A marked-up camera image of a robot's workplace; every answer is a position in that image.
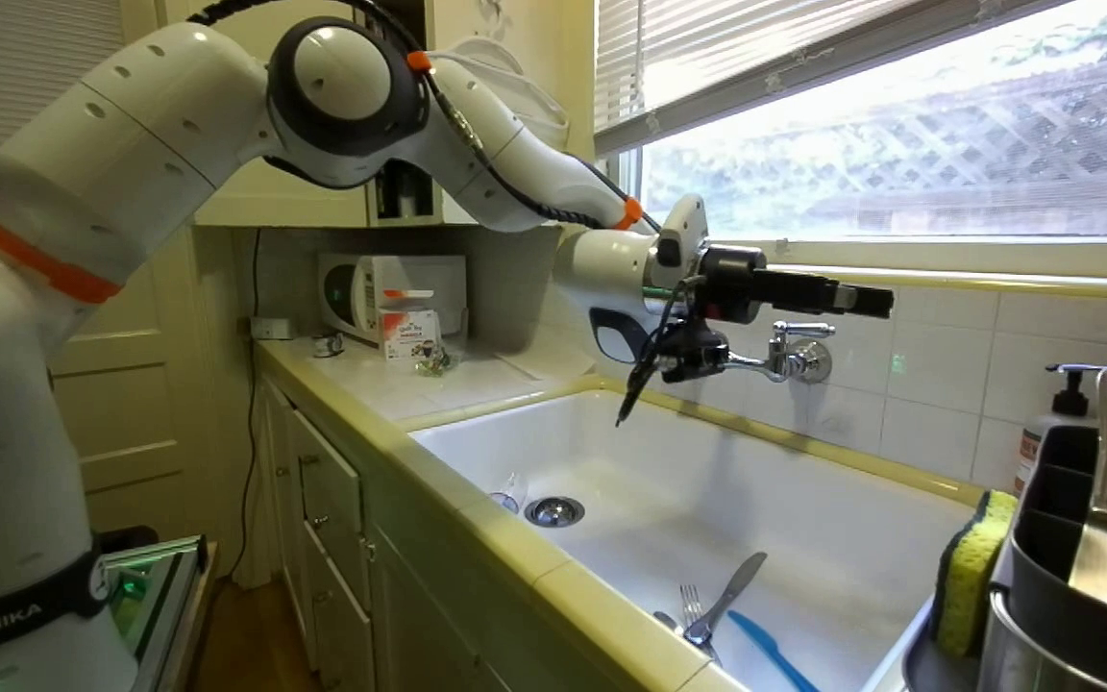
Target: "sink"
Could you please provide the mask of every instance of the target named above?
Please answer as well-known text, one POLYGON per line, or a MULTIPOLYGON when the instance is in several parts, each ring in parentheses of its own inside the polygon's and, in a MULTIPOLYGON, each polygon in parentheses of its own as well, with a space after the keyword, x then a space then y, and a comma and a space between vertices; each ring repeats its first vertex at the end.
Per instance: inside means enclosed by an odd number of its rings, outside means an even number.
MULTIPOLYGON (((868 679, 974 514, 669 409, 637 404, 624 427, 616 412, 620 396, 575 392, 421 427, 416 444, 516 519, 558 514, 535 531, 640 613, 703 613, 735 565, 763 550, 735 613, 760 623, 816 690, 868 679)), ((749 690, 786 690, 730 619, 719 619, 716 654, 749 690)))

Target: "label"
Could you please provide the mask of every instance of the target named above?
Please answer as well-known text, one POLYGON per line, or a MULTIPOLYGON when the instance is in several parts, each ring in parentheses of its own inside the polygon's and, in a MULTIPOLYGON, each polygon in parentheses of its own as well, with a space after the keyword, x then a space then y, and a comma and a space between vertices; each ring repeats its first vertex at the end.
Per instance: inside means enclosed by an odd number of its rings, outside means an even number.
POLYGON ((438 310, 387 310, 382 317, 385 362, 416 369, 426 341, 443 341, 438 310))

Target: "kitchen counter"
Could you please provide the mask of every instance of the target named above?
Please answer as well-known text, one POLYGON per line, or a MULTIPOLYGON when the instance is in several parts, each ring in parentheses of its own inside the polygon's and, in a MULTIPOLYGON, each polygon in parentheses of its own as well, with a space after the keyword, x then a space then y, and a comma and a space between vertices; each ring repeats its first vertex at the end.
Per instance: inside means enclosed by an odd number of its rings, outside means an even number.
POLYGON ((325 359, 320 341, 266 341, 262 369, 275 381, 329 439, 366 447, 443 504, 558 627, 606 656, 634 690, 719 692, 743 690, 699 649, 655 623, 581 560, 537 538, 525 523, 494 509, 483 491, 410 444, 416 427, 469 419, 494 409, 584 389, 584 381, 544 378, 469 349, 443 378, 392 369, 359 341, 325 359))

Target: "bottle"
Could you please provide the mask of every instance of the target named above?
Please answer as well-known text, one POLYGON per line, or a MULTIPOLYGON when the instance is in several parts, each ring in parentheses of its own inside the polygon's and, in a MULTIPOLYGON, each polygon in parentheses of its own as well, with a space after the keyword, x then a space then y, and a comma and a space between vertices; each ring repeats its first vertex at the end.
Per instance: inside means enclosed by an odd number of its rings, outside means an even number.
POLYGON ((1049 372, 1066 372, 1066 389, 1054 396, 1054 409, 1044 414, 1024 424, 1016 451, 1016 495, 1024 495, 1024 487, 1038 474, 1043 447, 1054 427, 1095 427, 1095 419, 1088 419, 1088 396, 1081 392, 1088 369, 1095 365, 1082 362, 1049 365, 1049 372))

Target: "sponge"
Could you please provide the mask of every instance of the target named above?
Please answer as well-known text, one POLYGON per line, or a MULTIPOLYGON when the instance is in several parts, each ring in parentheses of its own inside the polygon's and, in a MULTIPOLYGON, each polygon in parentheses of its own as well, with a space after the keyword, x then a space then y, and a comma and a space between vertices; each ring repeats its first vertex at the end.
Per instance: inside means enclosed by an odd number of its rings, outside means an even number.
POLYGON ((942 550, 931 629, 936 649, 952 656, 981 656, 989 577, 998 560, 1016 512, 1016 495, 984 491, 967 527, 957 531, 942 550))

